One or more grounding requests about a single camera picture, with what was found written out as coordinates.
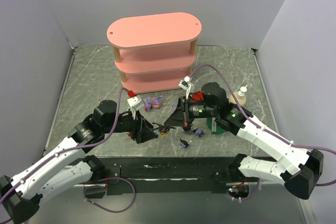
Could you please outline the black winged pikachu figure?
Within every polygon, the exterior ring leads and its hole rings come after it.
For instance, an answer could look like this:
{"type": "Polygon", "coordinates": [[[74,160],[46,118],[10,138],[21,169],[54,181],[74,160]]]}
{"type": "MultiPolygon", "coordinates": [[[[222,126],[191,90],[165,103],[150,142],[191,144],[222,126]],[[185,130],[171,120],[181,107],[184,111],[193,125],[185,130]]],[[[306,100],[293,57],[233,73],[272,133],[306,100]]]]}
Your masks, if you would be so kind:
{"type": "Polygon", "coordinates": [[[173,127],[173,126],[165,126],[163,124],[156,123],[156,122],[154,122],[153,124],[157,125],[157,127],[154,128],[153,130],[154,131],[158,130],[158,132],[161,136],[167,135],[170,130],[175,129],[175,127],[173,127]]]}

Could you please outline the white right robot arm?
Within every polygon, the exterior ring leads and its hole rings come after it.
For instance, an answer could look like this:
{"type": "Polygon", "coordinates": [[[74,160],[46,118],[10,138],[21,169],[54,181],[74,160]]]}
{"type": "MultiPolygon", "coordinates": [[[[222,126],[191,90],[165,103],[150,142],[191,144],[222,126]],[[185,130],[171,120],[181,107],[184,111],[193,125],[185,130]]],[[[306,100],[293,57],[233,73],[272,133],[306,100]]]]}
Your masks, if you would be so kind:
{"type": "Polygon", "coordinates": [[[188,79],[180,81],[179,86],[186,95],[178,99],[176,109],[164,122],[166,126],[189,130],[195,119],[214,119],[220,128],[254,144],[274,159],[271,162],[237,154],[229,168],[234,180],[242,177],[268,180],[284,185],[300,199],[309,199],[323,171],[324,156],[319,150],[297,147],[283,140],[251,112],[230,103],[226,91],[216,82],[202,86],[202,99],[198,101],[190,97],[194,86],[188,79]]]}

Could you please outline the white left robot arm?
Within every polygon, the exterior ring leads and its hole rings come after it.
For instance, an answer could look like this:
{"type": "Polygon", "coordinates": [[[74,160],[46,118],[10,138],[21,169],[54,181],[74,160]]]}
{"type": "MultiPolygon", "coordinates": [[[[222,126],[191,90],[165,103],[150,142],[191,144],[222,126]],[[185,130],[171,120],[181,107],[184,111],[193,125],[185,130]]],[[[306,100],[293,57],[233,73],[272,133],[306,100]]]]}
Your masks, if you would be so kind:
{"type": "Polygon", "coordinates": [[[112,133],[127,133],[143,143],[158,137],[153,125],[141,115],[142,104],[119,113],[119,105],[104,100],[46,156],[13,177],[1,177],[1,204],[10,221],[24,223],[40,204],[69,187],[98,181],[104,165],[94,155],[88,155],[112,133]]]}

